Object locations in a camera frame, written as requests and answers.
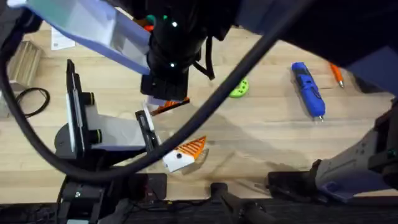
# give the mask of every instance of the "white sticker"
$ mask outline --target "white sticker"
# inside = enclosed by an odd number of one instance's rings
[[[56,28],[51,27],[51,50],[61,50],[76,46],[74,40],[65,37]]]

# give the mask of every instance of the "wooden table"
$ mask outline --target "wooden table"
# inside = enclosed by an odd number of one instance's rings
[[[54,149],[54,137],[67,122],[68,58],[76,65],[83,89],[95,93],[100,113],[135,119],[134,112],[146,98],[139,92],[139,74],[80,45],[51,51],[46,24],[25,38],[45,52],[34,84],[50,92],[51,102],[29,121],[49,148]],[[233,29],[224,42],[215,41],[216,79],[210,82],[194,68],[190,70],[191,103],[154,118],[162,139],[191,117],[258,38]],[[327,110],[324,123],[308,116],[290,72],[293,62],[305,62],[320,87]],[[172,174],[158,162],[143,172],[168,173],[169,199],[205,198],[214,181],[227,182],[240,197],[268,197],[264,188],[268,172],[305,170],[316,159],[336,155],[362,138],[374,119],[389,109],[390,94],[364,95],[350,76],[343,75],[345,89],[338,86],[326,61],[279,42],[249,74],[247,95],[226,100],[192,136],[208,137],[204,162]],[[32,111],[41,102],[40,95],[28,96],[22,107]],[[64,175],[38,156],[13,118],[0,120],[0,146],[0,203],[54,202]]]

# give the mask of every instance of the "orange pen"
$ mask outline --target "orange pen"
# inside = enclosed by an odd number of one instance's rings
[[[333,74],[335,74],[335,78],[336,81],[338,82],[339,86],[344,88],[344,80],[343,80],[343,76],[341,75],[340,69],[338,69],[338,67],[336,65],[333,65],[332,63],[330,63],[330,68],[333,71]]]

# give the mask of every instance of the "green toy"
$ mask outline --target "green toy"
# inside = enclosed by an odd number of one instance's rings
[[[244,96],[249,90],[249,82],[244,78],[239,85],[229,94],[231,98],[240,98]]]

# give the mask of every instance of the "black wire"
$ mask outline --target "black wire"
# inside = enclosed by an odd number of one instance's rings
[[[215,79],[215,74],[213,70],[213,62],[211,59],[211,52],[213,51],[213,38],[211,36],[206,39],[206,68],[203,68],[198,62],[193,62],[192,65],[205,74],[210,80]]]
[[[206,69],[208,72],[208,76],[210,80],[213,80],[215,77],[214,70],[213,70],[213,62],[211,60],[211,53],[213,52],[213,37],[209,36],[206,40]]]
[[[26,94],[31,93],[31,92],[33,92],[33,91],[39,91],[39,92],[44,96],[45,100],[44,100],[43,105],[42,105],[39,109],[37,109],[37,110],[35,110],[35,111],[31,112],[31,113],[26,113],[26,114],[24,114],[26,118],[30,118],[31,116],[35,116],[35,115],[37,115],[37,114],[43,112],[43,110],[46,109],[46,107],[47,107],[47,106],[49,105],[49,103],[50,103],[50,93],[49,93],[47,90],[43,89],[43,88],[37,88],[37,87],[28,88],[28,89],[22,91],[22,92],[15,98],[16,101],[17,101],[18,103],[20,103],[20,102],[22,101],[23,97],[26,96]]]
[[[26,120],[21,108],[18,106],[9,84],[8,76],[6,74],[6,61],[3,57],[0,57],[0,88],[4,93],[4,99],[6,100],[11,113],[14,115],[28,141],[43,157],[43,159],[59,171],[75,179],[91,182],[107,181],[117,177],[131,175],[160,160],[193,134],[217,110],[231,91],[235,89],[239,82],[276,43],[283,31],[285,31],[299,15],[301,15],[304,9],[307,8],[312,1],[313,0],[299,1],[296,7],[291,9],[289,13],[281,16],[280,20],[278,20],[278,22],[269,31],[267,31],[267,33],[265,33],[253,48],[243,57],[229,77],[217,88],[217,90],[209,99],[207,99],[207,101],[189,119],[189,121],[186,122],[173,136],[168,138],[162,145],[141,159],[117,169],[92,172],[75,167],[68,162],[59,159],[36,135],[32,126]],[[14,33],[14,36],[11,37],[11,42],[20,42],[22,40],[22,36],[23,32]]]

